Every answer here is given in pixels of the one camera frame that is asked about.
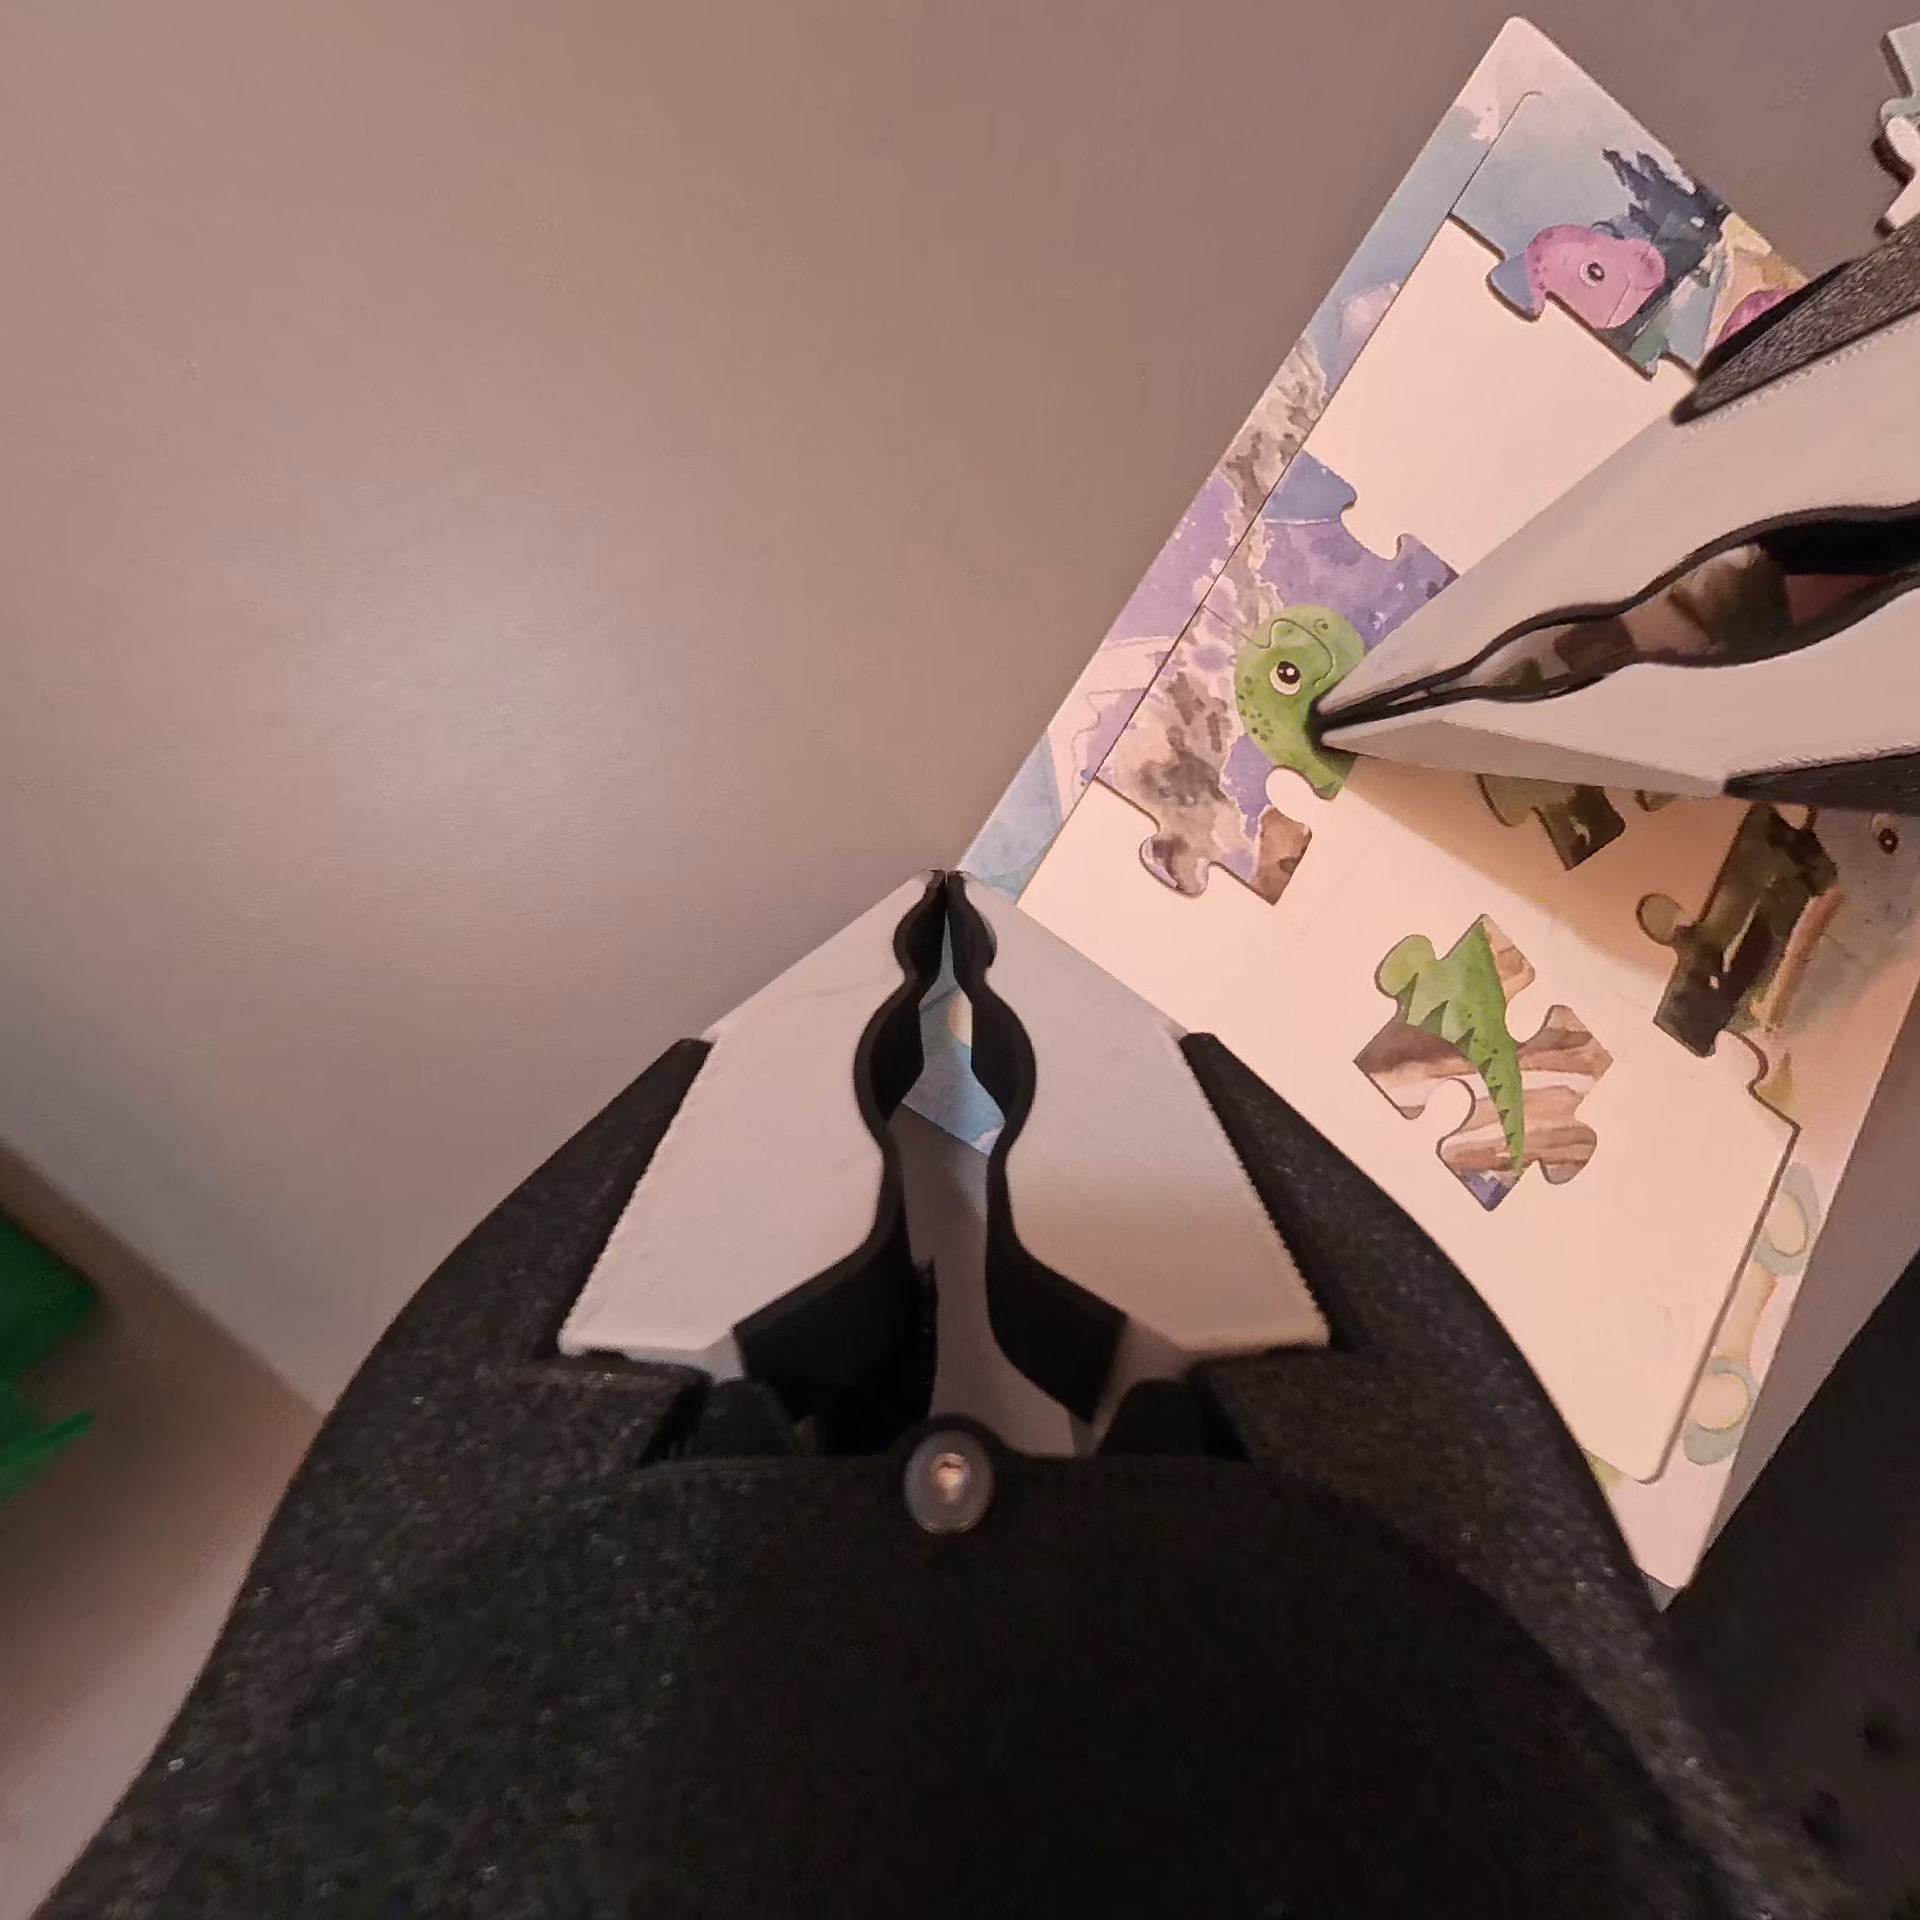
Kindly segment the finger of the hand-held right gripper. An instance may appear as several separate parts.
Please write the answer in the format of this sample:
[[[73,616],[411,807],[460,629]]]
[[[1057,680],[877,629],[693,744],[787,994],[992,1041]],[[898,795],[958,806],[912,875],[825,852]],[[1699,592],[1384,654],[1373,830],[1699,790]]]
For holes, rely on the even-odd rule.
[[[1617,660],[1573,689],[1434,689],[1321,712],[1343,753],[1681,798],[1902,798],[1917,592],[1762,660]]]
[[[1917,729],[1917,346],[1715,372],[1321,729]]]

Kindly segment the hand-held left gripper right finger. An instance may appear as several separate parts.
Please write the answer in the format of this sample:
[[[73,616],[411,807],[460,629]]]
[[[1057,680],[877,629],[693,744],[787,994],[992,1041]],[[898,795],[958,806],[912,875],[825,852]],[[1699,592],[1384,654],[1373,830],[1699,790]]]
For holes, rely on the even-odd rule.
[[[1139,1383],[1326,1350],[1314,1303],[1186,1032],[992,887],[954,875],[954,972],[1004,1108],[986,1175],[998,1350],[1085,1449]]]

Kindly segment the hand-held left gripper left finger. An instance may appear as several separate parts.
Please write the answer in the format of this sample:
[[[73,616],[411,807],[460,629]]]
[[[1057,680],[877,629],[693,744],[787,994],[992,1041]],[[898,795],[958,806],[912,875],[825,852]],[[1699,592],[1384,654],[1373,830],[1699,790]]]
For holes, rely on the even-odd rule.
[[[558,1330],[564,1357],[770,1377],[770,1361],[748,1361],[748,1320],[880,1221],[880,1136],[858,1108],[853,1052],[927,972],[898,954],[927,903],[941,903],[938,875],[886,892],[706,1026],[693,1082]]]

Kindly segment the pile of puzzle pieces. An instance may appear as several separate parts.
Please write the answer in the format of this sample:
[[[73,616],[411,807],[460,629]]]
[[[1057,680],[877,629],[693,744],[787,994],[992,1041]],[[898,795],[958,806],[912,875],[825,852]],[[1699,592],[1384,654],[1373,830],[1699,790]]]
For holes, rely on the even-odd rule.
[[[1896,175],[1896,197],[1877,225],[1881,233],[1896,233],[1920,215],[1920,23],[1888,25],[1881,52],[1896,75],[1896,92],[1881,103],[1877,151]]]

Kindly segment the dinosaur puzzle tray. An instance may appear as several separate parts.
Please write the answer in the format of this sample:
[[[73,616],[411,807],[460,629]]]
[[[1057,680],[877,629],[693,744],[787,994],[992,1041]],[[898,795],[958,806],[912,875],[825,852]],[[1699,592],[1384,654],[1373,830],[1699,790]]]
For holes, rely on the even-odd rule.
[[[1836,1306],[1836,1330],[1798,1350],[1821,1377],[1917,1253],[1893,1136],[1917,1097],[1917,852],[1870,875],[1868,830],[1815,815],[1836,828],[1836,875],[1868,881],[1868,903],[1815,907],[1798,962],[1715,1052],[1690,1052],[1656,1022],[1674,947],[1645,936],[1643,907],[1699,907],[1744,806],[1613,790],[1617,841],[1558,871],[1538,828],[1494,819],[1480,775],[1355,759],[1343,798],[1314,806],[1287,898],[1263,903],[1231,875],[1201,898],[1152,881],[1139,856],[1150,815],[1097,775],[1297,455],[1355,487],[1355,543],[1390,550],[1419,534],[1468,573],[1690,388],[1696,364],[1638,372],[1573,313],[1519,315],[1486,291],[1494,246],[1457,225],[1457,197],[1531,92],[1617,111],[1538,25],[1506,23],[968,871],[1170,1022],[1231,1042],[1419,1215],[1547,1383],[1638,1565],[1674,1591],[1809,1393],[1762,1419],[1794,1303]],[[1740,215],[1725,246],[1715,346],[1798,286]],[[1582,1108],[1594,1165],[1563,1188],[1527,1171],[1494,1215],[1434,1153],[1468,1096],[1405,1122],[1355,1071],[1396,1018],[1373,984],[1384,954],[1405,936],[1451,954],[1480,916],[1531,962],[1512,1026],[1527,1041],[1573,1004],[1613,1053]]]

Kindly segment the green and brown puzzle piece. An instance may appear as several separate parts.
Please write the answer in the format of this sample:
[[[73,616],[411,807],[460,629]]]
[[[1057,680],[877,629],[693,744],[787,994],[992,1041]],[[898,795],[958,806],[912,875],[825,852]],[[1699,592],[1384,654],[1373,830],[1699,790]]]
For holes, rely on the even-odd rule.
[[[1547,1004],[1527,1041],[1512,1026],[1531,962],[1494,916],[1468,924],[1451,954],[1428,936],[1396,938],[1373,984],[1396,1018],[1355,1052],[1355,1071],[1405,1122],[1428,1116],[1434,1096],[1468,1096],[1434,1153],[1480,1206],[1494,1215],[1527,1171],[1563,1188],[1594,1165],[1598,1133],[1582,1108],[1613,1053],[1573,1004]]]

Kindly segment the green dinosaur head puzzle piece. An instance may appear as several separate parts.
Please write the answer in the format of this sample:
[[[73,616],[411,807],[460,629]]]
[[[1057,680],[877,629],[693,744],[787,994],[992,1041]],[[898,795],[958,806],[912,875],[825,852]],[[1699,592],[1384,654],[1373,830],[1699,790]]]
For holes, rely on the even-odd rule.
[[[1428,605],[1457,566],[1419,534],[1349,534],[1355,487],[1297,455],[1186,616],[1102,783],[1150,815],[1139,856],[1201,898],[1212,875],[1280,903],[1349,753],[1314,730],[1321,702]]]

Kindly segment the grey desk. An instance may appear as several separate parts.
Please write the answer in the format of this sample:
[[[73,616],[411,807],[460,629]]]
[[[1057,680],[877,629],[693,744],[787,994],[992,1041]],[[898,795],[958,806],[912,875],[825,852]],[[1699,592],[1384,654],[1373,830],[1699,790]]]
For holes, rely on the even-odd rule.
[[[954,875],[1451,14],[7,7],[7,1215],[108,1320],[7,1643],[215,1643],[465,1215],[912,875],[992,1175]]]

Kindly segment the group of assembled puzzle pieces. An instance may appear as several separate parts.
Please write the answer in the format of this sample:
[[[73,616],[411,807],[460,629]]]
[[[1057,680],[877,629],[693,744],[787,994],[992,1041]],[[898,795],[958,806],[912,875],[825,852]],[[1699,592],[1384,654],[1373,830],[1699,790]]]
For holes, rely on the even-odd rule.
[[[1877,249],[1917,249],[1917,217],[1896,233],[1888,233]],[[1681,449],[1681,460],[1686,460],[1681,503],[1690,510],[1686,543],[1674,545],[1674,560],[1652,566],[1652,592],[1627,622],[1638,644],[1666,660],[1667,654],[1705,660],[1705,622],[1699,612],[1674,605],[1667,585],[1690,573],[1699,550],[1725,550],[1725,543],[1734,543],[1740,515],[1777,503],[1777,487],[1734,480],[1728,460],[1716,460],[1715,449],[1696,449],[1696,455]],[[1815,907],[1868,903],[1868,881],[1836,875],[1836,828],[1868,830],[1870,875],[1881,875],[1896,852],[1917,852],[1917,828],[1902,828],[1902,815],[1893,807],[1836,807],[1836,806],[1794,806],[1794,798],[1744,798],[1744,806],[1752,815],[1740,819],[1734,852],[1725,856],[1715,898],[1690,911],[1656,898],[1645,898],[1643,907],[1645,936],[1674,947],[1674,984],[1666,994],[1656,1022],[1690,1052],[1715,1052],[1715,1041],[1752,1003],[1762,1003],[1777,972],[1798,962],[1794,938],[1809,936]]]

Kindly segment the pink dinosaur head puzzle piece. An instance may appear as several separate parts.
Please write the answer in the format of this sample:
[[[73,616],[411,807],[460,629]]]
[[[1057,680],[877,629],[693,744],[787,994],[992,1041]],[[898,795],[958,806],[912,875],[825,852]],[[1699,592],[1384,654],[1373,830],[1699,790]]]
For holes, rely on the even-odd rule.
[[[1696,364],[1715,346],[1728,203],[1617,111],[1531,92],[1457,197],[1494,246],[1486,291],[1573,313],[1638,372]]]

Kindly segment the green grass puzzle piece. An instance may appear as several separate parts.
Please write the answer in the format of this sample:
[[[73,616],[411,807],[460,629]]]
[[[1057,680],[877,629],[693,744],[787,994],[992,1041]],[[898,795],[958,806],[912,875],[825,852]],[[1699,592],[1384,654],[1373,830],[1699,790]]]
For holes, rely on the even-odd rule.
[[[1480,775],[1480,795],[1500,828],[1512,830],[1538,828],[1558,871],[1587,866],[1627,830],[1617,806],[1587,783]]]

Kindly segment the green plastic bin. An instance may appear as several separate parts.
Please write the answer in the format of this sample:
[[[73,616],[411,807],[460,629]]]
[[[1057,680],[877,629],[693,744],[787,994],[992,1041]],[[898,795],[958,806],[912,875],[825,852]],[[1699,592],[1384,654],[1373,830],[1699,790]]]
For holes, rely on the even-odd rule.
[[[21,1377],[77,1340],[101,1287],[62,1253],[0,1221],[0,1503],[21,1497],[90,1426],[96,1411],[46,1419]]]

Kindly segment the black dimpled surface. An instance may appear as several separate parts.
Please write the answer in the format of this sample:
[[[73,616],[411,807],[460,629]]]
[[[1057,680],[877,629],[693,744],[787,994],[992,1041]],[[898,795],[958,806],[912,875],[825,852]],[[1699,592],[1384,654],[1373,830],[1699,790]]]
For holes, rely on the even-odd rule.
[[[1667,1637],[1857,1913],[1920,1913],[1920,1276],[1848,1340]]]

